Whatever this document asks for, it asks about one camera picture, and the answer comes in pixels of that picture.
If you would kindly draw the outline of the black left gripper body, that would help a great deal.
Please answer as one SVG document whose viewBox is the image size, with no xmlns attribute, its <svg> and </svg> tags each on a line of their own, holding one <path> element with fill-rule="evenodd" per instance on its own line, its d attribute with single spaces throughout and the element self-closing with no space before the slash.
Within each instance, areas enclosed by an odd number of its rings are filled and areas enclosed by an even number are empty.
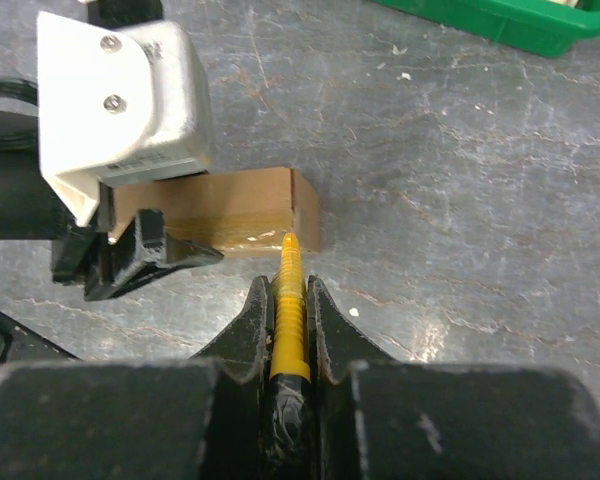
<svg viewBox="0 0 600 480">
<path fill-rule="evenodd" d="M 0 240 L 47 240 L 51 272 L 61 284 L 87 284 L 111 274 L 106 231 L 113 223 L 113 192 L 99 186 L 100 205 L 85 227 L 42 178 L 38 119 L 0 110 Z"/>
</svg>

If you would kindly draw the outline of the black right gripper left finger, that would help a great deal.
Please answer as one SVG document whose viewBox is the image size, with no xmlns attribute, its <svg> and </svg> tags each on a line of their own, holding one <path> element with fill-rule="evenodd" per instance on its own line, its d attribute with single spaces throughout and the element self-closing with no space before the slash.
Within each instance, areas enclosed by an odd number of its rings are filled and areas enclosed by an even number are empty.
<svg viewBox="0 0 600 480">
<path fill-rule="evenodd" d="M 269 375 L 271 333 L 272 288 L 266 276 L 257 276 L 238 315 L 192 359 L 219 360 L 240 383 L 258 380 L 263 384 Z"/>
</svg>

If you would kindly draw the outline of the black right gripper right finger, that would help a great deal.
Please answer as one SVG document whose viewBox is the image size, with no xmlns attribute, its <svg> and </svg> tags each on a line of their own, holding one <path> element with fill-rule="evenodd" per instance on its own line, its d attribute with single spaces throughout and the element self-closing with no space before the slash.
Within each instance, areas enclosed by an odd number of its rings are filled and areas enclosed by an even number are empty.
<svg viewBox="0 0 600 480">
<path fill-rule="evenodd" d="M 344 385 L 359 372 L 399 365 L 340 311 L 326 283 L 317 275 L 308 280 L 308 307 L 321 382 Z"/>
</svg>

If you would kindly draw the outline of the brown cardboard express box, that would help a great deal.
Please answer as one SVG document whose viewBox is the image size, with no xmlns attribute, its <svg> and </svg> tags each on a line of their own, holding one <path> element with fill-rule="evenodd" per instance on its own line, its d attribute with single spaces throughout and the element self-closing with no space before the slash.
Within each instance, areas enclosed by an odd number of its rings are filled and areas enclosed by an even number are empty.
<svg viewBox="0 0 600 480">
<path fill-rule="evenodd" d="M 273 167 L 126 185 L 114 190 L 112 244 L 136 212 L 163 213 L 176 239 L 210 246 L 227 258 L 276 256 L 293 233 L 302 251 L 321 250 L 320 198 L 296 169 Z"/>
</svg>

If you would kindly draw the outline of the yellow utility knife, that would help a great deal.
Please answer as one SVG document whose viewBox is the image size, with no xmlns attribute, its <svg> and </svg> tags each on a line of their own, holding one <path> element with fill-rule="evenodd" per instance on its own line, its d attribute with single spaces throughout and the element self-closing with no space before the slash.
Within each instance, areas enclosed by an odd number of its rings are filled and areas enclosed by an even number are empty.
<svg viewBox="0 0 600 480">
<path fill-rule="evenodd" d="M 265 479 L 305 479 L 311 466 L 311 369 L 306 284 L 300 243 L 293 233 L 283 238 L 272 293 L 275 321 L 263 407 L 261 471 Z"/>
</svg>

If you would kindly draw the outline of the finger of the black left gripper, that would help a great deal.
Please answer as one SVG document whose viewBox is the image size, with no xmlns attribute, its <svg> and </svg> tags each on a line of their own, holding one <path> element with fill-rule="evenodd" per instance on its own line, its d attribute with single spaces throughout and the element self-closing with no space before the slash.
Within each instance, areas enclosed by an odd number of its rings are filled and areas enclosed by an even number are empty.
<svg viewBox="0 0 600 480">
<path fill-rule="evenodd" d="M 211 266 L 224 255 L 218 250 L 167 232 L 159 210 L 137 212 L 118 241 L 100 234 L 87 256 L 84 299 L 122 297 L 182 269 Z"/>
</svg>

